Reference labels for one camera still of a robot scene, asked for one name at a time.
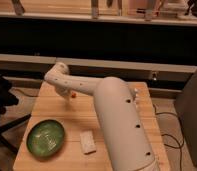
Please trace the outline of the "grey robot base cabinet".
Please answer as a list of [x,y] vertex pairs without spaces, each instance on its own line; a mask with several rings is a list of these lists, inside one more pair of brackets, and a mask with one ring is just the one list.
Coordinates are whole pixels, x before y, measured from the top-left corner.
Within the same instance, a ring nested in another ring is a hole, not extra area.
[[197,167],[197,70],[177,96],[174,106],[192,163]]

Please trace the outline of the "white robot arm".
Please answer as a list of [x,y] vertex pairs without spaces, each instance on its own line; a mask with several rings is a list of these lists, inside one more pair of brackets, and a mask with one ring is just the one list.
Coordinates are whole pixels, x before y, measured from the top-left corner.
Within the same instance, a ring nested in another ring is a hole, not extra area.
[[93,97],[113,171],[160,171],[135,105],[135,93],[117,77],[82,77],[69,74],[57,62],[44,80],[63,96],[74,90]]

